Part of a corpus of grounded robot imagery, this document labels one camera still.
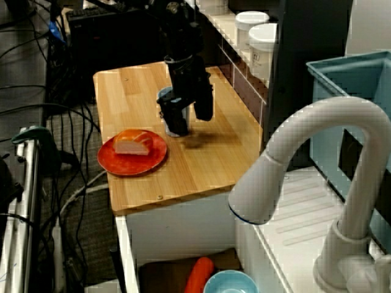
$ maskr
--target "orange carrot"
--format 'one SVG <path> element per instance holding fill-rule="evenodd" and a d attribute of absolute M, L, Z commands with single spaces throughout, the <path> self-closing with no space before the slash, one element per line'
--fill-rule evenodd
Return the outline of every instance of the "orange carrot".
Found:
<path fill-rule="evenodd" d="M 213 262 L 206 257 L 200 258 L 190 273 L 185 293 L 203 293 L 203 288 L 214 270 Z"/>

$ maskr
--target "orange plate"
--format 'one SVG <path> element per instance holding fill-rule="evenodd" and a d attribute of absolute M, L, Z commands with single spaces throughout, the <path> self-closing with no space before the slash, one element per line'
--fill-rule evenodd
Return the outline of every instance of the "orange plate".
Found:
<path fill-rule="evenodd" d="M 107 171 L 115 175 L 138 175 L 159 165 L 167 153 L 166 142 L 156 133 L 148 131 L 153 139 L 153 148 L 148 156 L 135 154 L 117 154 L 112 137 L 100 148 L 98 162 Z"/>

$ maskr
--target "wooden countertop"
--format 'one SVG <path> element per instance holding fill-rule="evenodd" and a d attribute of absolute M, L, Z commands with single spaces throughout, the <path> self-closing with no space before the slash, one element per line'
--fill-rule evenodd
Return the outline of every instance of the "wooden countertop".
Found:
<path fill-rule="evenodd" d="M 139 128 L 167 143 L 166 161 L 138 177 L 108 174 L 115 215 L 167 206 L 230 190 L 259 157 L 262 129 L 217 67 L 207 70 L 214 88 L 214 117 L 196 120 L 191 133 L 170 137 L 157 105 L 159 90 L 170 85 L 164 63 L 102 71 L 94 76 L 102 141 L 120 131 Z"/>

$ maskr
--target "blue bowl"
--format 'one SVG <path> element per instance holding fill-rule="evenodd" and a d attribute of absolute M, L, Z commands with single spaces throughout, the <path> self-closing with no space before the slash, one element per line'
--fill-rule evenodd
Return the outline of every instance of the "blue bowl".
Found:
<path fill-rule="evenodd" d="M 223 270 L 212 276 L 203 293 L 259 293 L 252 278 L 237 270 Z"/>

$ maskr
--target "blue container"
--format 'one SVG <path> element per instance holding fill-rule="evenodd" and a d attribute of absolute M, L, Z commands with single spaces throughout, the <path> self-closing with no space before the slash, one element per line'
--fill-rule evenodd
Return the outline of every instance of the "blue container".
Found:
<path fill-rule="evenodd" d="M 307 63 L 315 78 L 313 101 L 332 96 L 369 99 L 391 114 L 391 52 L 339 57 Z"/>
<path fill-rule="evenodd" d="M 314 77 L 313 102 L 333 96 L 358 96 L 374 102 L 391 118 L 390 52 L 381 51 L 309 62 L 307 66 Z M 338 167 L 345 129 L 362 145 L 364 144 L 365 137 L 359 128 L 339 126 L 313 136 L 310 149 L 313 161 L 344 198 L 351 184 L 349 178 Z M 391 170 L 391 159 L 388 161 L 387 169 Z M 390 253 L 391 226 L 376 210 L 372 217 L 371 230 Z"/>
<path fill-rule="evenodd" d="M 203 293 L 259 293 L 252 278 L 237 270 L 223 270 L 212 276 Z"/>

